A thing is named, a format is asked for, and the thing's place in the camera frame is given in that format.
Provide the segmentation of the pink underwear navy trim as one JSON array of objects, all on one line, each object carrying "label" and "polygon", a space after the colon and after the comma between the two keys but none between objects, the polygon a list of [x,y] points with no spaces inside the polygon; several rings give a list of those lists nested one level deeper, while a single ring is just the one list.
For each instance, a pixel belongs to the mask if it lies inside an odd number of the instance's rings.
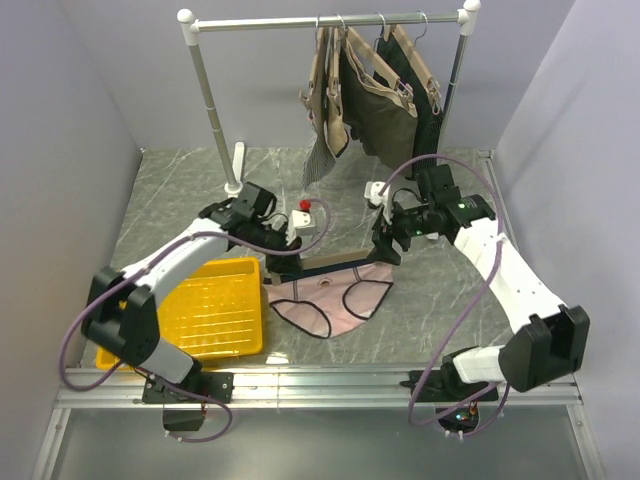
[{"label": "pink underwear navy trim", "polygon": [[369,263],[279,285],[268,285],[269,306],[286,323],[316,339],[365,324],[394,285],[392,267]]}]

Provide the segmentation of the beige clip hanger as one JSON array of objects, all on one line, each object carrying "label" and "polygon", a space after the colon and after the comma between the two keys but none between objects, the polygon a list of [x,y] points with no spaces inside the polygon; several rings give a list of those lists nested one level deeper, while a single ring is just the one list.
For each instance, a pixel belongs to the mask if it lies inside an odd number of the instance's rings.
[{"label": "beige clip hanger", "polygon": [[309,257],[301,260],[302,270],[299,273],[278,274],[268,272],[266,277],[263,279],[263,284],[280,285],[281,283],[360,267],[372,263],[373,260],[369,258],[369,251],[366,249]]}]

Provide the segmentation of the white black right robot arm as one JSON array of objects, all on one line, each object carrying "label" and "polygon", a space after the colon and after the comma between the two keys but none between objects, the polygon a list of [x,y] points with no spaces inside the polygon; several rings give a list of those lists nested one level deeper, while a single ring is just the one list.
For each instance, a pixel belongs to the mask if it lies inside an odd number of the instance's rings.
[{"label": "white black right robot arm", "polygon": [[580,306],[567,306],[537,277],[504,233],[501,219],[478,194],[464,196],[448,165],[417,178],[420,204],[403,208],[388,182],[370,182],[364,196],[380,213],[369,257],[397,266],[399,246],[407,251],[415,237],[446,238],[475,267],[505,312],[511,331],[502,346],[472,346],[442,354],[439,369],[412,388],[421,401],[495,399],[506,383],[518,392],[578,371],[583,363],[590,318]]}]

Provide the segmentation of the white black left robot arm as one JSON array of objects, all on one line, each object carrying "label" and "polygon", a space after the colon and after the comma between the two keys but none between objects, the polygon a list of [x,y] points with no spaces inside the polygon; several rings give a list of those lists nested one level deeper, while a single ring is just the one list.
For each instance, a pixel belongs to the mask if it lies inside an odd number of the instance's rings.
[{"label": "white black left robot arm", "polygon": [[192,273],[236,245],[294,259],[299,241],[268,218],[276,196],[247,183],[238,196],[213,203],[174,240],[120,271],[103,268],[91,283],[80,331],[121,362],[154,377],[176,400],[207,396],[201,363],[161,336],[157,309]]}]

